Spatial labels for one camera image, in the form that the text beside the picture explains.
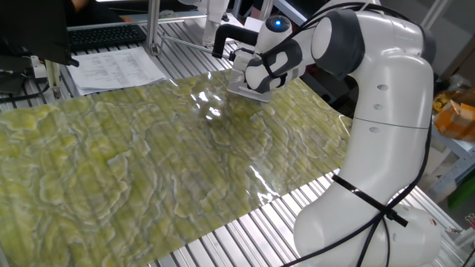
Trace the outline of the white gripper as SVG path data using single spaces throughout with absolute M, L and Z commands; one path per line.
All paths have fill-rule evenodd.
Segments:
M 239 83 L 244 81 L 245 69 L 249 61 L 254 56 L 254 51 L 250 49 L 237 49 L 231 53 L 233 67 L 231 73 L 231 83 Z

